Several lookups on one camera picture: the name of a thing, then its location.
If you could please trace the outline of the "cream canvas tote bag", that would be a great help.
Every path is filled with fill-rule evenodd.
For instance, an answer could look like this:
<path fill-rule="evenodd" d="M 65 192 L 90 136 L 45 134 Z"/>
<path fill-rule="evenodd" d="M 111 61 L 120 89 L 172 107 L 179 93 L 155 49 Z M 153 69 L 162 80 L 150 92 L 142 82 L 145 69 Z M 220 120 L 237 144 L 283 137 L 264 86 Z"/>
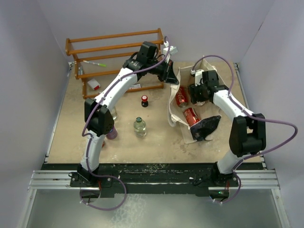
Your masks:
<path fill-rule="evenodd" d="M 195 83 L 191 76 L 191 65 L 180 65 L 174 68 L 174 73 L 179 80 L 179 85 L 170 85 L 170 95 L 168 99 L 168 121 L 172 126 L 180 127 L 181 134 L 185 144 L 191 144 L 202 141 L 212 141 L 223 135 L 221 127 L 225 123 L 225 116 L 220 113 L 219 107 L 210 101 L 205 101 L 201 107 L 196 107 L 190 101 L 188 86 Z M 180 108 L 176 104 L 175 96 L 179 87 L 186 89 L 188 105 Z M 193 126 L 189 126 L 183 111 L 189 107 L 195 109 L 200 121 Z"/>

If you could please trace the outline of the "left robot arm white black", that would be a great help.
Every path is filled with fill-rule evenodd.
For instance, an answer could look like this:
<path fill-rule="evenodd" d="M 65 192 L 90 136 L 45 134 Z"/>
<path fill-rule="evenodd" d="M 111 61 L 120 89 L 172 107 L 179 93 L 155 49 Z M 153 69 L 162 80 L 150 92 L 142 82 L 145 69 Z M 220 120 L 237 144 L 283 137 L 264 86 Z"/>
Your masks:
<path fill-rule="evenodd" d="M 81 181 L 86 186 L 93 186 L 98 180 L 99 157 L 103 141 L 114 128 L 114 120 L 110 111 L 118 100 L 134 84 L 146 74 L 156 75 L 160 82 L 178 85 L 179 81 L 173 72 L 171 55 L 177 48 L 165 42 L 164 58 L 157 60 L 157 46 L 151 42 L 143 42 L 140 50 L 126 60 L 116 78 L 98 96 L 85 100 L 85 126 L 83 137 L 88 137 L 85 154 L 77 168 Z"/>

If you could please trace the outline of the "red cola can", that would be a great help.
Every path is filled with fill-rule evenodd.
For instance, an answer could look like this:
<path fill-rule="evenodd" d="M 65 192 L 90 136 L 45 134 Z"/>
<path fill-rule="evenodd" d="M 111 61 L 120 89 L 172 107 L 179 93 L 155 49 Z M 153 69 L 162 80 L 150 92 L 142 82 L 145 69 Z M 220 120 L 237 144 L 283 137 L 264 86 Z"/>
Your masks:
<path fill-rule="evenodd" d="M 184 108 L 188 105 L 188 97 L 186 93 L 186 89 L 184 87 L 179 87 L 176 96 L 175 96 L 176 104 L 180 108 Z"/>

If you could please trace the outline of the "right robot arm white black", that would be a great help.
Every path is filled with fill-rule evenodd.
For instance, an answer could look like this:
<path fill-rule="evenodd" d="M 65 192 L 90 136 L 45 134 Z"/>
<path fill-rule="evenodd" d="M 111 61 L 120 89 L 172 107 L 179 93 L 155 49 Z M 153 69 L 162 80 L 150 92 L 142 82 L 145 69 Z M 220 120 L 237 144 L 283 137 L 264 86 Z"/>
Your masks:
<path fill-rule="evenodd" d="M 229 150 L 215 163 L 210 177 L 215 185 L 222 186 L 235 176 L 233 171 L 242 160 L 265 149 L 265 117 L 245 108 L 220 82 L 215 70 L 191 70 L 190 73 L 195 78 L 195 83 L 188 86 L 190 101 L 193 104 L 210 101 L 232 121 Z"/>

